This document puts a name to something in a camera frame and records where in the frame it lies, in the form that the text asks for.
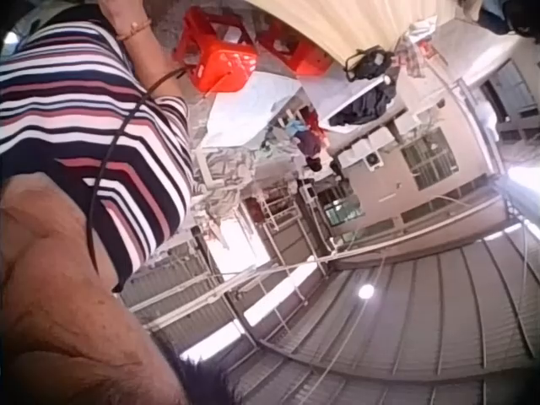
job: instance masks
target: ceiling light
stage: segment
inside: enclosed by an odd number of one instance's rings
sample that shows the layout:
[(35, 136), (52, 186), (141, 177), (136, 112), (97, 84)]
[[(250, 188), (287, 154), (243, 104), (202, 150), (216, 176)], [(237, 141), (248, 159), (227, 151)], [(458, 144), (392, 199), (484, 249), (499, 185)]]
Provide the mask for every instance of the ceiling light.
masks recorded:
[(3, 43), (6, 45), (15, 45), (20, 41), (19, 36), (13, 31), (9, 31), (3, 39)]
[(373, 287), (373, 285), (364, 284), (362, 287), (360, 287), (358, 291), (358, 296), (362, 300), (368, 300), (373, 296), (374, 293), (375, 293), (375, 287)]

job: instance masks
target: bracelet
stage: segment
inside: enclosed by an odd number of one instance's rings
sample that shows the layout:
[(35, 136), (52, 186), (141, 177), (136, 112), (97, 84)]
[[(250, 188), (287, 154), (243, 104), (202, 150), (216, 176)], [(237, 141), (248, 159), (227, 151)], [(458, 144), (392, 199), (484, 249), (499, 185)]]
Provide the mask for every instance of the bracelet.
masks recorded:
[(147, 19), (142, 24), (132, 23), (132, 29), (128, 34), (118, 35), (116, 39), (118, 41), (129, 40), (131, 37), (135, 36), (142, 30), (146, 30), (150, 25), (152, 25), (152, 19)]

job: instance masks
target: air conditioner unit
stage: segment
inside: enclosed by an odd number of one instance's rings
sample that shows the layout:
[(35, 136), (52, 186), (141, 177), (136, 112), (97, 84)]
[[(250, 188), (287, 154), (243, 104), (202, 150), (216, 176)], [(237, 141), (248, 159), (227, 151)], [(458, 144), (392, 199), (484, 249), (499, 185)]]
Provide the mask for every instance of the air conditioner unit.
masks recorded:
[(369, 171), (375, 171), (385, 165), (379, 152), (368, 154), (364, 158), (364, 163)]
[(317, 195), (313, 189), (313, 185), (304, 184), (300, 186), (299, 191), (306, 204), (311, 205), (315, 202)]

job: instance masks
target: black bag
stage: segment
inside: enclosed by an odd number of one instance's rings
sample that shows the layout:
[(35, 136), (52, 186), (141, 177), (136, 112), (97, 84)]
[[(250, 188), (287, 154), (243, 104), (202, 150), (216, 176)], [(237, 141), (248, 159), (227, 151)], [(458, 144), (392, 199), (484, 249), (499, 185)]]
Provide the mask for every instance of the black bag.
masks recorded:
[[(364, 57), (353, 64), (353, 66), (349, 66), (351, 59), (360, 55), (364, 55)], [(365, 78), (378, 78), (390, 68), (393, 56), (393, 52), (385, 51), (380, 46), (374, 46), (367, 51), (358, 49), (356, 54), (345, 61), (344, 70), (347, 75), (347, 80), (353, 82), (354, 80), (362, 80)]]

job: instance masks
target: woman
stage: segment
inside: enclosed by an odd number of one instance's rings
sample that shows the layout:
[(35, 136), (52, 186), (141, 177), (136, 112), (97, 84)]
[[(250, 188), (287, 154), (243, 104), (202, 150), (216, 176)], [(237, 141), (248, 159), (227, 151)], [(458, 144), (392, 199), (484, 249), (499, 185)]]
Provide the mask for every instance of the woman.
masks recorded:
[(0, 65), (3, 387), (13, 403), (235, 403), (219, 372), (165, 359), (111, 294), (189, 207), (187, 110), (174, 78), (107, 160), (88, 248), (100, 163), (172, 70), (143, 0), (99, 7), (106, 20), (70, 9)]

